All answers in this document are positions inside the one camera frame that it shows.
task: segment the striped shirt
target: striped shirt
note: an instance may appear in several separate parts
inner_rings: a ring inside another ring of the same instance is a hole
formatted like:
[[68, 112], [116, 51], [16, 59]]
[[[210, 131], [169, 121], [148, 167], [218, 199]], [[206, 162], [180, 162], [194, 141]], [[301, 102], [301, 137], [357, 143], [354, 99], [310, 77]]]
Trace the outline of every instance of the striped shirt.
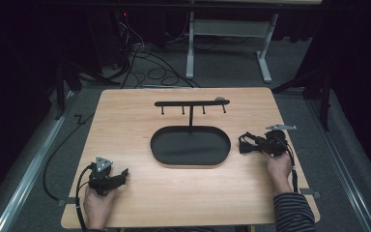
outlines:
[[302, 194], [287, 192], [273, 198], [276, 231], [315, 231], [315, 218]]

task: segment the power cord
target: power cord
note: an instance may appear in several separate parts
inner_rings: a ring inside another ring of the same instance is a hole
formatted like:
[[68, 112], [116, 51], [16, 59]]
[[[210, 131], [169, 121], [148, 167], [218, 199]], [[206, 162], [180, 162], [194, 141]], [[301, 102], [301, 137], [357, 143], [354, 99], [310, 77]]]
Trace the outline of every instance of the power cord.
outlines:
[[[159, 61], [162, 61], [166, 66], [168, 66], [168, 68], [169, 68], [169, 70], [167, 70], [167, 69], [165, 69], [162, 65], [160, 65], [161, 66], [161, 68], [162, 69], [164, 69], [165, 71], [169, 71], [169, 72], [171, 72], [171, 73], [173, 73], [175, 76], [170, 76], [170, 77], [167, 77], [167, 78], [178, 78], [179, 80], [182, 80], [182, 81], [184, 81], [189, 87], [191, 87], [191, 88], [194, 88], [194, 85], [196, 86], [196, 87], [198, 87], [198, 88], [200, 88], [200, 85], [197, 83], [197, 82], [195, 82], [195, 81], [193, 81], [192, 79], [187, 79], [187, 78], [184, 78], [184, 77], [182, 77], [177, 71], [175, 71], [174, 70], [174, 68], [170, 65], [170, 64], [168, 64], [165, 60], [163, 60], [162, 58], [160, 58], [160, 57], [158, 57], [158, 56], [156, 56], [155, 54], [152, 54], [152, 53], [150, 53], [150, 52], [146, 52], [146, 51], [141, 51], [141, 52], [138, 52], [139, 54], [147, 54], [148, 56], [152, 56], [152, 57], [155, 57], [155, 58], [157, 58]], [[147, 61], [150, 61], [150, 62], [153, 62], [153, 63], [155, 63], [155, 64], [157, 64], [157, 62], [155, 62], [155, 61], [152, 61], [152, 60], [150, 60], [150, 59], [146, 59], [146, 58], [144, 58], [144, 57], [141, 57], [141, 56], [138, 56], [138, 58], [141, 58], [141, 59], [144, 59], [144, 60], [147, 60]]]
[[294, 192], [298, 192], [298, 174], [297, 174], [297, 167], [295, 166], [295, 159], [294, 159], [294, 153], [292, 152], [292, 148], [289, 144], [285, 145], [285, 143], [278, 137], [275, 137], [276, 140], [280, 142], [282, 146], [285, 147], [285, 149], [288, 152], [288, 155], [291, 159], [291, 166], [292, 166], [292, 186], [294, 188]]
[[95, 115], [95, 113], [91, 114], [89, 117], [87, 117], [84, 121], [80, 122], [79, 125], [74, 129], [72, 130], [68, 136], [66, 136], [66, 138], [61, 142], [61, 144], [59, 144], [59, 146], [55, 149], [55, 151], [50, 155], [49, 159], [47, 160], [46, 164], [44, 165], [44, 170], [43, 170], [43, 188], [44, 188], [44, 191], [46, 192], [46, 194], [53, 200], [59, 202], [61, 199], [57, 196], [55, 196], [54, 194], [52, 194], [49, 189], [47, 188], [47, 183], [46, 183], [46, 174], [47, 174], [47, 168], [51, 162], [51, 160], [53, 159], [54, 155], [59, 151], [59, 149], [66, 143], [66, 141], [68, 141], [68, 139], [81, 127], [83, 126], [84, 124], [86, 124], [87, 121], [89, 121], [93, 116]]
[[80, 173], [80, 176], [79, 176], [79, 179], [77, 181], [77, 185], [76, 185], [76, 195], [75, 195], [75, 198], [74, 198], [74, 203], [76, 204], [76, 212], [77, 212], [77, 217], [79, 219], [79, 223], [80, 223], [80, 227], [82, 228], [83, 231], [87, 230], [87, 227], [86, 227], [86, 224], [84, 222], [84, 218], [83, 218], [83, 214], [82, 214], [82, 210], [81, 210], [81, 207], [80, 207], [80, 198], [79, 198], [79, 192], [80, 192], [80, 189], [85, 185], [83, 184], [82, 186], [80, 185], [81, 181], [82, 181], [82, 178], [83, 178], [83, 175], [86, 173], [87, 170], [89, 169], [92, 169], [93, 168], [93, 163], [91, 163], [90, 165], [88, 165], [87, 167], [85, 167], [85, 169], [82, 171], [82, 173]]
[[141, 47], [141, 46], [138, 46], [137, 49], [134, 51], [134, 55], [133, 55], [133, 57], [131, 58], [131, 64], [130, 64], [130, 67], [128, 68], [128, 72], [127, 72], [127, 74], [126, 74], [126, 76], [125, 76], [125, 79], [124, 79], [122, 85], [120, 86], [120, 89], [123, 89], [123, 88], [125, 87], [125, 85], [126, 85], [126, 81], [128, 80], [128, 75], [131, 73], [131, 69], [133, 68], [133, 65], [134, 65], [134, 59], [135, 59], [136, 54], [137, 54], [137, 52], [139, 51], [140, 47]]

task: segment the hand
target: hand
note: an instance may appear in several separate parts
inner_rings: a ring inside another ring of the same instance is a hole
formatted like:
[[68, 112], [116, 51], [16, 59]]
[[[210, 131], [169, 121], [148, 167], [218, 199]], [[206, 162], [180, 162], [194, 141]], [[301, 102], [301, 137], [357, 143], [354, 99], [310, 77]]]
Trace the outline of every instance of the hand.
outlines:
[[292, 192], [288, 182], [292, 168], [291, 158], [288, 153], [284, 152], [281, 156], [275, 158], [265, 154], [265, 158], [267, 160], [268, 174], [271, 176], [276, 193]]
[[116, 194], [116, 188], [108, 192], [106, 196], [101, 196], [94, 189], [86, 187], [83, 206], [89, 220], [89, 229], [104, 229]]

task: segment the black cable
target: black cable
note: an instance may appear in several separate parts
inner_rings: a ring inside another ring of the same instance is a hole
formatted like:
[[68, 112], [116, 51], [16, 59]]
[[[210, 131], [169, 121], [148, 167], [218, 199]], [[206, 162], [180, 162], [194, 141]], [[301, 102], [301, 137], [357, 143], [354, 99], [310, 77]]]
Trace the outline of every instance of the black cable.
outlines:
[[84, 187], [84, 186], [87, 185], [87, 184], [89, 184], [89, 182], [85, 182], [85, 183], [83, 183], [83, 184], [79, 187], [79, 190], [81, 190], [82, 187]]
[[54, 155], [59, 151], [59, 149], [66, 143], [66, 141], [68, 141], [68, 139], [82, 126], [84, 125], [89, 119], [91, 119], [93, 116], [95, 115], [95, 113], [93, 113], [92, 115], [90, 115], [87, 119], [85, 119], [83, 122], [81, 122], [74, 130], [72, 130], [68, 136], [66, 136], [66, 138], [61, 142], [61, 144], [56, 148], [56, 150], [50, 155], [49, 159], [47, 160], [46, 164], [44, 165], [44, 170], [43, 170], [43, 188], [44, 188], [44, 191], [46, 192], [46, 194], [52, 198], [53, 200], [55, 201], [59, 201], [60, 198], [59, 197], [56, 197], [54, 196], [52, 193], [50, 193], [49, 189], [47, 188], [47, 184], [46, 184], [46, 173], [47, 173], [47, 167], [49, 166], [50, 164], [50, 161], [53, 159]]
[[140, 49], [140, 47], [141, 46], [138, 46], [137, 49], [134, 51], [134, 55], [131, 59], [130, 67], [128, 68], [128, 73], [126, 74], [125, 79], [123, 80], [123, 83], [120, 86], [120, 89], [123, 89], [126, 85], [126, 81], [128, 80], [128, 75], [131, 73], [131, 69], [133, 68], [133, 65], [134, 65], [134, 59], [136, 58], [136, 54], [137, 54], [138, 50]]
[[179, 79], [181, 79], [182, 81], [184, 81], [185, 83], [187, 83], [191, 88], [194, 88], [194, 86], [191, 84], [191, 83], [193, 83], [195, 86], [197, 86], [198, 88], [200, 88], [200, 85], [199, 84], [197, 84], [195, 81], [193, 81], [193, 80], [191, 80], [191, 79], [186, 79], [186, 78], [184, 78], [184, 77], [182, 77], [176, 70], [174, 70], [174, 68], [170, 65], [170, 64], [168, 64], [165, 60], [163, 60], [162, 58], [160, 58], [160, 57], [158, 57], [158, 56], [156, 56], [156, 55], [154, 55], [154, 54], [152, 54], [152, 53], [149, 53], [149, 52], [145, 52], [145, 51], [141, 51], [141, 52], [139, 52], [140, 54], [147, 54], [147, 55], [149, 55], [149, 56], [153, 56], [153, 57], [155, 57], [155, 58], [157, 58], [158, 60], [160, 60], [160, 61], [162, 61], [165, 65], [167, 65], [169, 68], [170, 68], [170, 70], [168, 70], [168, 71], [170, 71], [170, 72], [172, 72], [174, 75], [176, 75]]
[[[142, 74], [143, 75], [143, 79], [140, 80], [136, 74]], [[140, 88], [143, 89], [143, 86], [141, 85], [141, 83], [143, 83], [144, 80], [146, 80], [146, 74], [142, 73], [142, 72], [132, 72], [131, 74], [133, 74], [135, 76], [135, 78], [137, 79], [137, 84], [134, 86], [134, 89], [137, 88], [137, 86], [140, 85]]]
[[198, 45], [195, 43], [195, 44], [194, 44], [194, 48], [195, 48], [196, 50], [200, 50], [200, 51], [209, 51], [209, 50], [213, 50], [213, 49], [218, 45], [218, 40], [216, 40], [216, 39], [211, 39], [211, 37], [210, 37], [209, 43], [210, 43], [211, 41], [214, 41], [214, 44], [212, 44], [210, 47], [207, 47], [207, 48], [201, 48], [201, 47], [198, 47]]
[[87, 227], [86, 227], [86, 224], [84, 223], [82, 210], [80, 208], [80, 199], [79, 199], [79, 190], [81, 189], [80, 182], [83, 178], [83, 175], [86, 173], [86, 171], [89, 170], [89, 169], [92, 169], [93, 165], [94, 164], [91, 163], [90, 165], [85, 167], [85, 169], [82, 171], [82, 173], [80, 173], [79, 180], [77, 181], [77, 185], [76, 185], [76, 195], [75, 195], [75, 198], [74, 198], [74, 203], [76, 204], [77, 217], [79, 218], [80, 227], [82, 228], [83, 231], [87, 230]]
[[[154, 71], [163, 71], [163, 74], [159, 77], [152, 77], [151, 73], [154, 72]], [[151, 69], [147, 72], [147, 77], [149, 77], [152, 80], [163, 79], [165, 76], [167, 76], [167, 69], [165, 69], [163, 66], [161, 66], [161, 68]]]
[[[173, 82], [168, 82], [167, 81], [171, 78], [175, 78], [175, 80]], [[162, 80], [161, 80], [161, 84], [163, 86], [173, 86], [177, 83], [179, 83], [180, 79], [177, 77], [177, 76], [167, 76], [167, 77], [164, 77]]]
[[294, 187], [294, 192], [298, 192], [298, 174], [297, 174], [297, 167], [295, 166], [295, 160], [294, 160], [294, 153], [292, 152], [291, 146], [289, 144], [285, 145], [285, 143], [278, 137], [275, 137], [282, 146], [285, 147], [285, 149], [288, 152], [288, 155], [291, 159], [291, 167], [292, 167], [292, 186]]

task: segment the wooden table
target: wooden table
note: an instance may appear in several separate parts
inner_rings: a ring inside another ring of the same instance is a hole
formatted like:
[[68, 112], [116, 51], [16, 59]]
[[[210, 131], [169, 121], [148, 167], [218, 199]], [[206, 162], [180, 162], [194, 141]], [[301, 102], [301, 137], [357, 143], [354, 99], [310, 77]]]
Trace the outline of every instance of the wooden table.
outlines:
[[[225, 106], [226, 113], [221, 106], [205, 107], [206, 114], [196, 107], [193, 124], [225, 131], [231, 140], [228, 158], [216, 166], [167, 166], [158, 162], [150, 147], [153, 134], [166, 126], [188, 125], [188, 115], [187, 111], [183, 115], [180, 107], [165, 107], [161, 115], [154, 103], [212, 101], [216, 97], [230, 101]], [[82, 170], [100, 156], [114, 161], [111, 176], [129, 170], [126, 185], [119, 188], [108, 227], [274, 223], [274, 189], [265, 159], [259, 152], [241, 155], [238, 138], [247, 131], [264, 136], [266, 126], [275, 124], [283, 121], [268, 88], [105, 90], [70, 197], [75, 195]], [[296, 164], [299, 189], [308, 189], [298, 159]], [[89, 172], [82, 182], [88, 180], [88, 175]], [[83, 190], [80, 195], [82, 204]], [[306, 199], [319, 220], [313, 197]], [[74, 205], [67, 205], [62, 225], [80, 227]]]

